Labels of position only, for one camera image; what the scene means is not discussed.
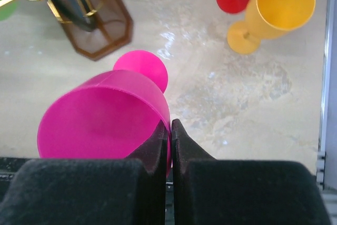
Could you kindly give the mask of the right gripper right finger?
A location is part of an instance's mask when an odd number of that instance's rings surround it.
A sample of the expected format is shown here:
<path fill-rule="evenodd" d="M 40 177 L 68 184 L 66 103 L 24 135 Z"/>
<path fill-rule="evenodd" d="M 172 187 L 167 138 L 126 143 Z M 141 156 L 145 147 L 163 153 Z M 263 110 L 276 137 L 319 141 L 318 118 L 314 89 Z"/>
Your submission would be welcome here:
<path fill-rule="evenodd" d="M 330 224 L 313 175 L 294 161 L 217 160 L 172 122 L 176 224 Z"/>

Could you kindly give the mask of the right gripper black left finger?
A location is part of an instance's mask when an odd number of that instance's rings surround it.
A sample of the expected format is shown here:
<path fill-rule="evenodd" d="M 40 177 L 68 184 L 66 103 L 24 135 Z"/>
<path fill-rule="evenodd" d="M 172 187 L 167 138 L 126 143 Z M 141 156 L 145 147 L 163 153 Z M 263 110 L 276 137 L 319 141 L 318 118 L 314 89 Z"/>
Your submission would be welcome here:
<path fill-rule="evenodd" d="M 1 201 L 1 224 L 164 224 L 168 133 L 124 159 L 31 159 Z"/>

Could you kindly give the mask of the pink wine glass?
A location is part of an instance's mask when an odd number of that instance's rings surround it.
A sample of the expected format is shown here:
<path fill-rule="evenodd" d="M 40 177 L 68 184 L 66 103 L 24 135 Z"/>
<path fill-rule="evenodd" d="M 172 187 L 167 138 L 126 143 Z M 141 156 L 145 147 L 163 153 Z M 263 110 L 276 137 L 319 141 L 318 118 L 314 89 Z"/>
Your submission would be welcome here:
<path fill-rule="evenodd" d="M 168 73 L 145 50 L 122 55 L 98 74 L 57 99 L 37 132 L 41 158 L 120 159 L 142 145 L 159 123 L 171 129 L 164 96 Z"/>

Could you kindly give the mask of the yellow wine glass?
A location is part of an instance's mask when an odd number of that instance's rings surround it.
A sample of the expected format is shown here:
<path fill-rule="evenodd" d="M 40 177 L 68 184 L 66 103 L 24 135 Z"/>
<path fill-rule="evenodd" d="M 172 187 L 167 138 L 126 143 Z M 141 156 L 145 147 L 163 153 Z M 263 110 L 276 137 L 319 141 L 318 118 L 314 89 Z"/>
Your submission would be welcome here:
<path fill-rule="evenodd" d="M 250 0 L 244 20 L 227 32 L 229 47 L 239 54 L 255 52 L 262 40 L 273 40 L 304 26 L 316 0 Z"/>

